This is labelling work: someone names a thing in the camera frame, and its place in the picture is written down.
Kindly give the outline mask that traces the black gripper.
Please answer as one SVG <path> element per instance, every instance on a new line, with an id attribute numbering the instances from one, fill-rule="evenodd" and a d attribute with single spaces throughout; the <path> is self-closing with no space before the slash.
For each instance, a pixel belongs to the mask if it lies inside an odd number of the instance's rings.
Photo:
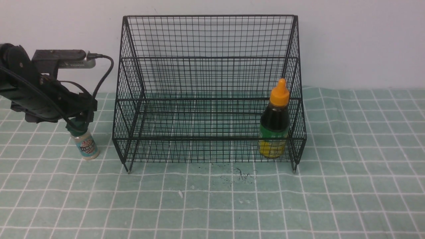
<path id="1" fill-rule="evenodd" d="M 95 60 L 94 53 L 87 59 Z M 59 81 L 58 66 L 54 63 L 32 62 L 22 46 L 2 43 L 1 96 L 12 102 L 11 109 L 23 112 L 25 120 L 33 123 L 58 122 L 64 118 L 93 121 L 97 100 L 81 85 L 74 93 Z"/>

